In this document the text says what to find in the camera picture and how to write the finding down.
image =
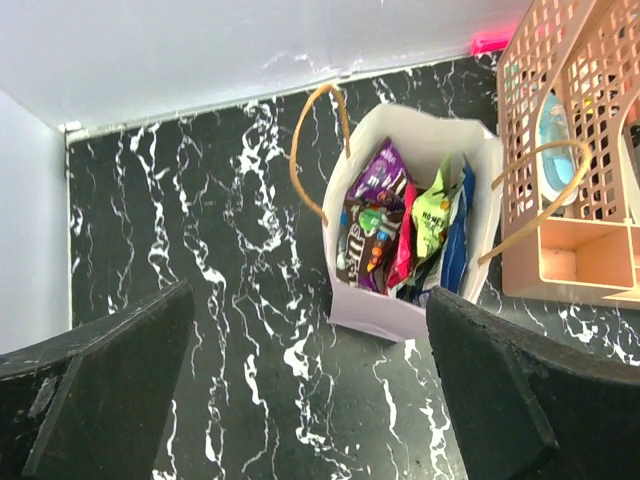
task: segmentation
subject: pink object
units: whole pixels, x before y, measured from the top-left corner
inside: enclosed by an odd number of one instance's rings
[[[391,269],[389,270],[389,277],[387,278],[387,294],[389,294],[389,289],[404,282],[413,270],[413,263],[411,262],[411,206],[417,196],[418,191],[415,185],[411,182],[407,183],[404,193],[405,211],[402,217],[402,225],[400,225],[398,249],[391,264]]]
[[[481,33],[474,37],[471,42],[471,55],[480,55],[482,53],[497,52],[504,50],[509,45],[513,30],[495,34]]]

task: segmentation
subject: candy bag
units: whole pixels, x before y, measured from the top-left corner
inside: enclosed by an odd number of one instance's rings
[[[432,256],[444,243],[449,225],[451,203],[447,198],[451,160],[448,156],[438,168],[433,185],[416,198],[411,218],[418,232],[416,252],[420,259]]]
[[[475,181],[475,174],[465,157],[458,188],[451,193],[450,222],[442,253],[428,273],[416,280],[419,289],[414,294],[414,303],[421,307],[426,306],[431,289],[436,285],[458,293],[467,267],[467,216],[471,210]]]
[[[382,272],[378,270],[395,252],[403,214],[404,210],[345,200],[343,219],[347,233],[342,254],[338,242],[338,278],[350,285],[380,292]]]
[[[462,275],[467,268],[467,216],[473,204],[473,192],[476,188],[476,176],[465,157],[462,168],[462,188],[453,199],[454,208],[451,210],[453,221],[449,225],[447,241],[443,257],[442,276],[440,286],[458,293]]]
[[[416,200],[418,192],[412,182],[407,184],[404,195],[405,211],[400,225],[398,249],[387,274],[386,292],[395,297],[397,291],[404,286],[413,271],[413,224],[411,220],[411,206]]]
[[[404,192],[411,181],[404,161],[387,138],[353,183],[346,198],[397,210],[404,206]]]

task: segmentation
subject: wall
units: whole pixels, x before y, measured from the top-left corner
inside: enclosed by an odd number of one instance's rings
[[[0,354],[69,329],[64,138],[0,90]]]
[[[530,0],[5,0],[0,88],[50,126],[228,103],[468,51]]]

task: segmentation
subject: bag handle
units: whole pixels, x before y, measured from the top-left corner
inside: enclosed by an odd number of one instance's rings
[[[569,197],[569,195],[571,195],[571,192],[578,187],[580,182],[582,182],[582,179],[587,174],[587,171],[589,170],[589,167],[591,165],[591,149],[589,148],[589,145],[585,142],[580,142],[578,140],[558,140],[557,142],[545,143],[544,145],[541,145],[535,148],[534,150],[527,153],[526,155],[523,155],[521,158],[518,159],[518,161],[513,162],[511,165],[505,168],[500,175],[498,175],[498,177],[491,184],[491,188],[495,190],[495,188],[498,185],[500,185],[502,180],[504,180],[504,178],[507,175],[509,175],[509,173],[514,171],[516,168],[520,167],[530,157],[544,150],[547,150],[549,148],[556,148],[556,147],[577,147],[580,150],[582,150],[582,152],[584,153],[582,162],[580,163],[580,168],[578,168],[578,171],[569,182],[569,185],[564,187],[564,190],[560,192],[560,195],[558,195],[558,198],[556,198],[553,202],[551,202],[551,205],[549,205],[536,218],[528,221],[524,225],[524,227],[522,227],[516,233],[509,235],[509,237],[506,240],[503,240],[502,243],[500,243],[493,250],[489,251],[488,253],[485,253],[480,258],[478,258],[478,265],[482,265],[486,261],[491,260],[496,255],[499,255],[500,253],[504,252],[507,248],[512,247],[513,245],[518,243],[520,240],[522,240],[524,237],[534,232],[542,224],[542,222],[544,222],[547,218],[553,215],[553,213],[562,205],[562,202],[564,202]]]
[[[315,92],[309,95],[309,98],[307,99],[307,103],[305,103],[304,108],[300,113],[300,118],[298,119],[298,124],[296,125],[296,129],[293,132],[293,138],[291,139],[291,155],[289,155],[289,177],[291,178],[291,183],[293,183],[293,187],[296,189],[296,192],[298,192],[298,195],[300,196],[302,201],[307,205],[307,207],[309,207],[316,214],[318,214],[318,216],[322,220],[322,223],[324,224],[325,227],[329,224],[329,220],[327,219],[327,216],[325,215],[325,213],[322,211],[322,207],[320,207],[320,205],[318,205],[316,202],[314,202],[311,199],[311,197],[307,194],[307,192],[304,190],[304,187],[300,183],[300,179],[298,178],[298,169],[297,169],[296,160],[297,160],[297,154],[298,154],[298,140],[300,137],[300,129],[302,128],[304,119],[307,116],[307,113],[309,113],[309,110],[311,110],[311,107],[313,106],[313,102],[315,102],[318,99],[318,97],[320,97],[321,95],[327,92],[331,92],[338,100],[338,110],[340,114],[340,122],[342,123],[342,133],[344,135],[344,142],[345,142],[344,150],[347,154],[347,158],[351,156],[351,146],[349,144],[349,137],[350,137],[349,120],[347,116],[347,109],[344,106],[344,98],[342,96],[342,92],[340,92],[340,90],[338,90],[335,86],[331,85],[330,83],[325,83],[324,85],[321,85],[320,87],[318,87],[318,89]]]

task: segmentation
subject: floor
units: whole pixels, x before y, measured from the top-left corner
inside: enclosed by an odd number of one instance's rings
[[[496,58],[344,85],[352,126],[379,102],[497,123]],[[327,323],[321,228],[286,156],[308,93],[70,147],[75,324],[177,279],[195,290],[192,341],[153,478],[465,478],[428,343]],[[341,150],[336,105],[302,131],[301,180],[320,201]],[[500,294],[479,304],[598,355],[640,364],[640,315]]]

